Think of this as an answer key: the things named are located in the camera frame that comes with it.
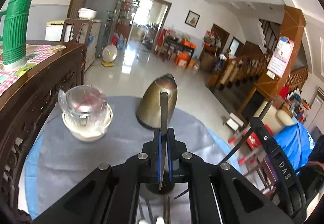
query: framed picture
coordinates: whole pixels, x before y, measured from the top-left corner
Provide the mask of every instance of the framed picture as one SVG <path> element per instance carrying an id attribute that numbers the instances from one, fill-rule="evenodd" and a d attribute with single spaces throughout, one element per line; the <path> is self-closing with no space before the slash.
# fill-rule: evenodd
<path id="1" fill-rule="evenodd" d="M 200 15 L 189 10 L 189 13 L 188 13 L 185 23 L 195 28 L 197 26 L 199 18 L 200 18 Z"/>

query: white plastic bowl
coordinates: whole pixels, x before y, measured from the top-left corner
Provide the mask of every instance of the white plastic bowl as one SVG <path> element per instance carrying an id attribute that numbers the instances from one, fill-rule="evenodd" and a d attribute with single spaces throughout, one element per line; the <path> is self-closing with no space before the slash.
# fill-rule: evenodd
<path id="1" fill-rule="evenodd" d="M 97 11 L 89 8 L 80 8 L 79 9 L 79 18 L 81 19 L 94 19 L 97 15 Z"/>
<path id="2" fill-rule="evenodd" d="M 62 113 L 63 123 L 70 130 L 71 134 L 76 139 L 79 139 L 80 141 L 93 142 L 93 141 L 99 140 L 100 138 L 102 138 L 105 135 L 105 133 L 107 132 L 107 129 L 112 121 L 112 109 L 109 105 L 107 105 L 107 107 L 108 107 L 108 110 L 107 110 L 106 119 L 104 121 L 105 125 L 103 127 L 104 128 L 103 132 L 97 131 L 97 130 L 85 130 L 84 127 L 82 127 L 82 126 L 76 126 L 75 124 L 69 123 L 65 119 L 64 112 Z"/>

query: wooden pillar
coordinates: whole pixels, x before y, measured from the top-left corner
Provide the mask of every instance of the wooden pillar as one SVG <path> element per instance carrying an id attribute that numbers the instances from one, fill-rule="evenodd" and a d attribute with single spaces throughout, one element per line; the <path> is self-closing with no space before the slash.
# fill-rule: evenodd
<path id="1" fill-rule="evenodd" d="M 306 20 L 303 12 L 300 9 L 285 6 L 285 15 L 280 29 L 280 36 L 288 37 L 295 43 L 287 68 L 281 78 L 276 75 L 274 79 L 268 77 L 266 71 L 264 71 L 255 83 L 256 89 L 259 92 L 265 92 L 273 100 L 277 98 L 286 80 L 289 78 L 289 74 L 299 52 L 305 26 Z"/>

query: metal screw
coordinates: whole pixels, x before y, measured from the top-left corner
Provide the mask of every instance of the metal screw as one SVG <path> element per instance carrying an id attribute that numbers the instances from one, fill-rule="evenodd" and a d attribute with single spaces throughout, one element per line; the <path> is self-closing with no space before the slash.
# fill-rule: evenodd
<path id="1" fill-rule="evenodd" d="M 107 170 L 109 168 L 109 164 L 107 163 L 100 163 L 98 166 L 99 170 Z"/>
<path id="2" fill-rule="evenodd" d="M 139 153 L 137 157 L 140 160 L 145 160 L 146 158 L 148 158 L 148 155 L 146 153 Z"/>
<path id="3" fill-rule="evenodd" d="M 229 163 L 221 163 L 221 169 L 224 169 L 224 170 L 229 170 L 231 168 L 231 165 Z"/>
<path id="4" fill-rule="evenodd" d="M 192 153 L 184 152 L 184 153 L 182 154 L 182 157 L 183 157 L 184 159 L 190 159 L 190 158 L 192 157 Z"/>

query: green plastic thermos flask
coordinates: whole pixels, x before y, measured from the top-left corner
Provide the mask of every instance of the green plastic thermos flask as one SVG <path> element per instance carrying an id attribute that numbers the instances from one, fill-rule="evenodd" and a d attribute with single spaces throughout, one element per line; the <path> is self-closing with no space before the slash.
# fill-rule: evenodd
<path id="1" fill-rule="evenodd" d="M 3 41 L 3 64 L 6 70 L 26 63 L 26 31 L 30 3 L 31 0 L 10 0 L 7 10 L 0 11 L 0 18 L 5 15 L 3 37 L 0 36 L 0 41 Z"/>

